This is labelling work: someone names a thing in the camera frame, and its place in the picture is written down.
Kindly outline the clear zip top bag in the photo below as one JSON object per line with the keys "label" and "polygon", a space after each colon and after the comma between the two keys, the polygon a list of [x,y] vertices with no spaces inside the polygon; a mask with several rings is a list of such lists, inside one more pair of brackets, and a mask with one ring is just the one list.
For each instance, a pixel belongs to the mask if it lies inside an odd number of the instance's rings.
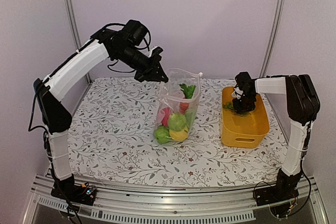
{"label": "clear zip top bag", "polygon": [[[171,114],[181,113],[180,103],[188,102],[189,107],[187,110],[194,110],[195,112],[197,112],[198,103],[200,100],[201,78],[203,76],[202,72],[192,73],[192,72],[179,69],[179,68],[171,68],[171,69],[167,69],[166,75],[169,78],[169,80],[167,83],[162,83],[160,85],[160,92],[158,96],[159,106],[158,106],[158,110],[156,114],[154,131],[158,128],[158,126],[163,125],[161,123],[161,119],[162,119],[162,115],[160,114],[161,109],[165,107],[169,107],[171,108]],[[184,99],[183,92],[181,91],[181,88],[179,86],[179,84],[181,83],[185,83],[187,86],[196,85],[194,95],[191,99]],[[191,129],[192,127],[188,129],[188,136],[190,134]],[[182,141],[174,141],[171,139],[168,143],[170,142],[182,142]]]}

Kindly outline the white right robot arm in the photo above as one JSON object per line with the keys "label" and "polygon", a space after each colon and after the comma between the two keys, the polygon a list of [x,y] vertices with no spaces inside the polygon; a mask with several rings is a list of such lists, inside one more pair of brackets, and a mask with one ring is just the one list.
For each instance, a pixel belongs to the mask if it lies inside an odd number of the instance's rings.
{"label": "white right robot arm", "polygon": [[301,162],[307,153],[311,130],[320,110],[320,101],[310,76],[278,75],[253,79],[248,72],[240,72],[235,81],[233,107],[237,113],[254,110],[258,94],[286,96],[291,126],[288,150],[279,174],[286,178],[300,176]]}

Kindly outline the red apple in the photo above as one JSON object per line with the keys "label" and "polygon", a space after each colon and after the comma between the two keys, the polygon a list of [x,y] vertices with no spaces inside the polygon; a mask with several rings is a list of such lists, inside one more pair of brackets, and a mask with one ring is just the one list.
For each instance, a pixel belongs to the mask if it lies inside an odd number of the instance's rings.
{"label": "red apple", "polygon": [[169,117],[171,115],[171,108],[165,107],[165,108],[161,109],[160,114],[162,115],[161,123],[164,126],[168,126],[168,120],[169,120]]}

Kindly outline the green grape bunch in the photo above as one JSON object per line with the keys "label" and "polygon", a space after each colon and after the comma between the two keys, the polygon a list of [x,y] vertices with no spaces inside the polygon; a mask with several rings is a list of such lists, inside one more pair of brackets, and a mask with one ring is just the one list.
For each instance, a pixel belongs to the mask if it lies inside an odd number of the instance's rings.
{"label": "green grape bunch", "polygon": [[222,105],[223,109],[230,110],[234,115],[239,115],[239,116],[248,116],[250,115],[250,112],[236,112],[234,110],[233,104],[231,102],[227,102]]}

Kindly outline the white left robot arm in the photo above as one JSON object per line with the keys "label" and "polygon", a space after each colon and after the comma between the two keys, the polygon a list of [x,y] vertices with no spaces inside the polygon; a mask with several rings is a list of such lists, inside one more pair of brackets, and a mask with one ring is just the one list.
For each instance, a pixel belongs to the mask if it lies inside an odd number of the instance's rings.
{"label": "white left robot arm", "polygon": [[59,183],[58,192],[67,200],[77,197],[78,188],[70,182],[73,174],[69,164],[67,137],[72,116],[63,106],[62,100],[82,77],[108,58],[128,65],[135,71],[134,78],[138,82],[168,82],[160,64],[162,48],[154,47],[149,56],[137,48],[146,34],[141,30],[101,29],[52,73],[34,81],[33,104],[39,106],[43,121],[40,128],[47,133],[46,150],[52,176]]}

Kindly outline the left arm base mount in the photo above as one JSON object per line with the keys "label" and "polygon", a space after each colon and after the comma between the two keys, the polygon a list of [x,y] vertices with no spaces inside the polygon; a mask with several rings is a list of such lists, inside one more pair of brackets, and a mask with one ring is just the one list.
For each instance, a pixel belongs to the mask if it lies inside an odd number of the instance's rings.
{"label": "left arm base mount", "polygon": [[95,185],[76,185],[72,180],[55,181],[51,195],[70,202],[93,206],[97,194]]}

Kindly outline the green guava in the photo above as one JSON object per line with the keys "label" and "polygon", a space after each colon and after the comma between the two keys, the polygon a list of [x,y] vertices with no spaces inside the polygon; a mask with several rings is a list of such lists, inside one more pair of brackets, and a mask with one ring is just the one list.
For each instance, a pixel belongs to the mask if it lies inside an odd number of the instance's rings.
{"label": "green guava", "polygon": [[171,140],[169,129],[164,125],[157,127],[157,129],[154,131],[154,137],[159,144],[166,144]]}
{"label": "green guava", "polygon": [[181,131],[186,126],[186,117],[181,113],[172,113],[167,124],[170,130]]}

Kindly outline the yellow plastic basket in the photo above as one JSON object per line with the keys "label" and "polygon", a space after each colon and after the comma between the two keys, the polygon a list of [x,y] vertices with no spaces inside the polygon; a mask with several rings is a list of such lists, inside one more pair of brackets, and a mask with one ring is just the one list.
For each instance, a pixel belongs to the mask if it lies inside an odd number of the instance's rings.
{"label": "yellow plastic basket", "polygon": [[[222,105],[232,102],[233,87],[222,90]],[[260,95],[256,96],[256,108],[248,116],[234,115],[222,108],[221,141],[229,147],[255,148],[270,130],[267,111]]]}

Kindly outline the orange carrot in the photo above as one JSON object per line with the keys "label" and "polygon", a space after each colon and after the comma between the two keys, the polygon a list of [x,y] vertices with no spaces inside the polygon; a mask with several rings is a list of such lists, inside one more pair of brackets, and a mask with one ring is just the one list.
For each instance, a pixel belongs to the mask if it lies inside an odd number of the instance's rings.
{"label": "orange carrot", "polygon": [[[190,85],[187,86],[185,83],[181,83],[179,84],[181,91],[183,92],[184,95],[184,99],[191,99],[194,95],[195,89],[196,89],[196,85]],[[188,102],[181,102],[180,103],[180,112],[181,113],[185,113],[186,110],[189,107],[189,103]]]}

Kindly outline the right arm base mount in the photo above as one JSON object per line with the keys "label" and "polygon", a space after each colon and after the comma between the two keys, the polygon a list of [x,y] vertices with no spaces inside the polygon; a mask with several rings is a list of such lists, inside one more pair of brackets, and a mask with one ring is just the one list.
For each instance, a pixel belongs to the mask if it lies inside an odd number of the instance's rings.
{"label": "right arm base mount", "polygon": [[287,176],[282,170],[279,170],[275,185],[267,187],[254,188],[253,198],[257,206],[271,205],[271,214],[276,218],[288,217],[294,208],[294,203],[290,203],[290,199],[299,196],[297,184],[300,180],[300,174],[294,176]]}

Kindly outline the yellow lemon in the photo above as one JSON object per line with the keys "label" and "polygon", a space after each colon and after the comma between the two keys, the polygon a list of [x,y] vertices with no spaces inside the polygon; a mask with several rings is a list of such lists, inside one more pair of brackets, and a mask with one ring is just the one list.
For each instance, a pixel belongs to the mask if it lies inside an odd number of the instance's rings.
{"label": "yellow lemon", "polygon": [[186,126],[181,131],[174,131],[172,129],[169,129],[169,134],[171,139],[174,141],[184,141],[188,138],[188,127]]}

